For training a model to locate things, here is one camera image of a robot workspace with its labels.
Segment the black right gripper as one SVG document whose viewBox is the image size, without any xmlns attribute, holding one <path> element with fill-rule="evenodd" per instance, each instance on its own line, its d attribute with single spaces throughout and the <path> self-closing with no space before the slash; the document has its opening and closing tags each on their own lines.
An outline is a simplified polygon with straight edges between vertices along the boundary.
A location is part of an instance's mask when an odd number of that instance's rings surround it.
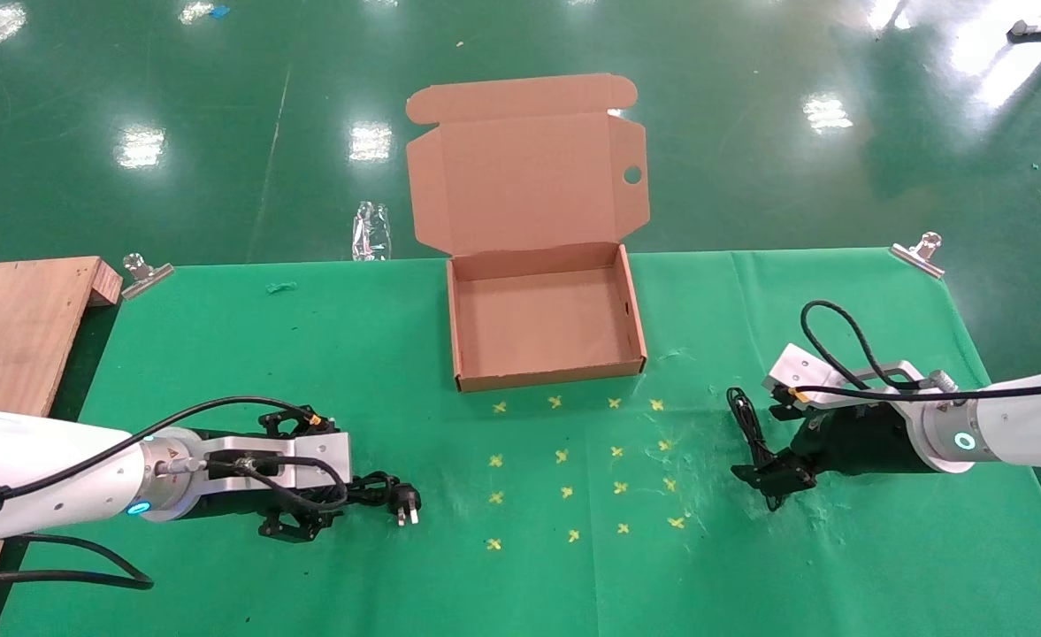
<svg viewBox="0 0 1041 637">
<path fill-rule="evenodd" d="M 769 414 L 779 422 L 807 416 L 806 394 L 775 382 Z M 770 512 L 790 495 L 818 487 L 816 474 L 930 474 L 909 438 L 908 424 L 896 409 L 820 409 L 807 416 L 790 450 L 772 453 L 752 447 L 750 464 L 734 464 L 731 475 L 763 496 Z"/>
</svg>

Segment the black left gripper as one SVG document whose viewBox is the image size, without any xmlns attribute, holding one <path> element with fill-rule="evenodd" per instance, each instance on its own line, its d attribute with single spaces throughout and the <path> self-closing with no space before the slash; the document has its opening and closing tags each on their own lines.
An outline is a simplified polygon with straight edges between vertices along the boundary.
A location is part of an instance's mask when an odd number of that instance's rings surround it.
<svg viewBox="0 0 1041 637">
<path fill-rule="evenodd" d="M 304 438 L 340 431 L 333 418 L 318 415 L 309 404 L 270 412 L 257 422 L 269 438 Z M 330 528 L 345 512 L 319 512 L 274 495 L 205 495 L 184 513 L 183 520 L 230 515 L 260 516 L 263 521 L 258 533 L 265 539 L 307 543 L 318 539 L 318 534 Z"/>
</svg>

